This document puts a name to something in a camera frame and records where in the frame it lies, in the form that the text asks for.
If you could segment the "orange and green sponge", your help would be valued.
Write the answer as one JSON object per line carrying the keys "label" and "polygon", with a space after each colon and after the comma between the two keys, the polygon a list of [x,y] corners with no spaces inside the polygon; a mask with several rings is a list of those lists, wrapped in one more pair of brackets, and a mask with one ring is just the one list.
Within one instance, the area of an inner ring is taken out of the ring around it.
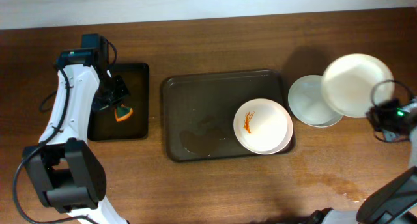
{"label": "orange and green sponge", "polygon": [[114,114],[115,120],[117,122],[122,122],[131,117],[133,114],[133,109],[131,107],[125,106],[124,104],[121,104],[115,108]]}

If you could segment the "white plate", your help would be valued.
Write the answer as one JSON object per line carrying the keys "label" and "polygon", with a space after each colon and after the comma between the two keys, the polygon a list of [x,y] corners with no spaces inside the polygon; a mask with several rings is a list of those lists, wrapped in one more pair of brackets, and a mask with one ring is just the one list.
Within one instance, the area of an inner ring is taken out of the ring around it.
{"label": "white plate", "polygon": [[289,146],[293,122],[281,104],[257,98],[238,108],[233,119],[233,130],[244,148],[255,154],[269,155]]}
{"label": "white plate", "polygon": [[395,90],[394,77],[385,63],[366,54],[344,55],[324,71],[321,92],[326,103],[336,112],[352,118],[364,118],[373,106],[389,100]]}
{"label": "white plate", "polygon": [[287,97],[293,115],[304,124],[317,128],[333,126],[343,118],[324,100],[321,84],[322,76],[301,77],[291,85]]}

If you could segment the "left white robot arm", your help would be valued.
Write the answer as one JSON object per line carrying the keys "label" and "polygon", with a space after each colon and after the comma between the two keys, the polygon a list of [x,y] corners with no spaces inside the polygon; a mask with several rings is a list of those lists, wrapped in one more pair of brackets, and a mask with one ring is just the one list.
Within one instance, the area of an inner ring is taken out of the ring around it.
{"label": "left white robot arm", "polygon": [[81,47],[55,62],[58,89],[48,125],[35,146],[25,147],[17,172],[26,170],[41,204],[68,214],[67,221],[126,223],[106,197],[105,170],[88,146],[90,114],[112,109],[118,122],[133,113],[129,91],[111,75],[114,45],[100,34],[82,36]]}

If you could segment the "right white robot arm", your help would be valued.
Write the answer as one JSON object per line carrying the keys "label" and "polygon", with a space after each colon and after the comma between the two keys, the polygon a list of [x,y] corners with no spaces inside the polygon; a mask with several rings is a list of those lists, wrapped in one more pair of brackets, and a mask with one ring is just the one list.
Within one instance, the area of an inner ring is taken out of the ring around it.
{"label": "right white robot arm", "polygon": [[401,105],[398,99],[373,106],[366,117],[384,142],[395,143],[405,136],[411,144],[409,168],[383,186],[352,212],[332,208],[316,210],[306,223],[416,223],[409,212],[416,206],[416,99]]}

